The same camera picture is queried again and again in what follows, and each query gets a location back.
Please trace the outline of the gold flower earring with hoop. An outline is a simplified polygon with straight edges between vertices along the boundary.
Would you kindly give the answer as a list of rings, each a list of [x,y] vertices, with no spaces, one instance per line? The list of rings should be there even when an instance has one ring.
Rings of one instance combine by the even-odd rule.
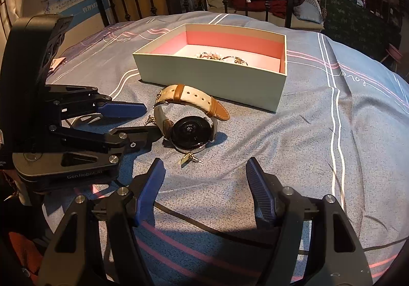
[[[148,126],[148,125],[157,125],[155,121],[155,117],[153,115],[148,116],[145,126]]]

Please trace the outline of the watch with tan leather strap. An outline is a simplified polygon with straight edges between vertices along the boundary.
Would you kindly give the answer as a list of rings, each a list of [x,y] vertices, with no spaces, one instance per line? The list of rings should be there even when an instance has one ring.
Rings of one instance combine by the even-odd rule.
[[[196,108],[204,116],[185,116],[174,123],[162,108],[169,104]],[[194,154],[214,142],[218,122],[230,120],[230,114],[214,97],[194,87],[177,84],[169,85],[158,93],[153,106],[153,118],[163,137],[177,151]]]

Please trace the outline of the gold bangle with flower charm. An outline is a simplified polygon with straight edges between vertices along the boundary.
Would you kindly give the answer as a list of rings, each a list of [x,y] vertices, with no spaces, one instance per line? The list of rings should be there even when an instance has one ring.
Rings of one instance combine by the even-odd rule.
[[[237,56],[228,55],[228,56],[222,57],[220,60],[223,62],[228,62],[232,64],[248,66],[248,63],[246,61],[244,61],[243,59]]]

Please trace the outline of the striped grey-blue bed cover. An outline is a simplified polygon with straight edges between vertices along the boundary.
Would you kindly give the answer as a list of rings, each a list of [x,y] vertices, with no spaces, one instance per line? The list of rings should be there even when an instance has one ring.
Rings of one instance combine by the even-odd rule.
[[[123,159],[122,184],[155,158],[166,168],[154,218],[135,230],[155,285],[256,283],[274,234],[256,227],[245,175],[251,157],[302,195],[334,195],[379,280],[408,240],[408,83],[382,64],[314,32],[194,12],[93,34],[65,51],[48,81],[96,86],[114,100],[151,108],[160,88],[140,81],[133,53],[182,24],[282,33],[288,76],[274,114],[226,102],[231,119],[220,123],[198,163],[182,167],[179,154],[159,141]]]

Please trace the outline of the pale green open gift box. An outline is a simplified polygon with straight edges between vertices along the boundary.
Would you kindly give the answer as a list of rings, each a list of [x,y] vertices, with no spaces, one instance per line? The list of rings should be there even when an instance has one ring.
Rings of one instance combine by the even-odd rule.
[[[223,62],[232,55],[248,66]],[[145,83],[183,84],[241,105],[277,111],[287,78],[287,39],[242,26],[182,24],[133,54]]]

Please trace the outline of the white wicker hanging chair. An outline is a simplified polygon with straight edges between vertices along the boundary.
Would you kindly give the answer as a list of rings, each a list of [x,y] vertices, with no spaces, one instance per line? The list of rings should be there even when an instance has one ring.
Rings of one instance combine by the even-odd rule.
[[[213,13],[225,13],[223,0],[207,0],[207,9]],[[248,7],[248,16],[258,20],[265,20],[265,11],[255,11]],[[235,9],[228,4],[228,13],[245,15],[244,9]],[[284,18],[269,13],[268,21],[277,26],[284,27]],[[321,32],[324,30],[324,20],[318,0],[304,0],[292,10],[291,28],[305,31]]]

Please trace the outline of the pink small stool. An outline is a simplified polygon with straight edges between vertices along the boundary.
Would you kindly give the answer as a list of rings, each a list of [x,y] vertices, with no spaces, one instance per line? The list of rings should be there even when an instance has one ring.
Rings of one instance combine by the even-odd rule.
[[[392,44],[389,44],[387,51],[387,55],[381,60],[381,63],[384,63],[388,57],[391,57],[393,59],[393,64],[399,64],[401,62],[401,59],[403,55],[400,53],[400,51],[393,46]]]

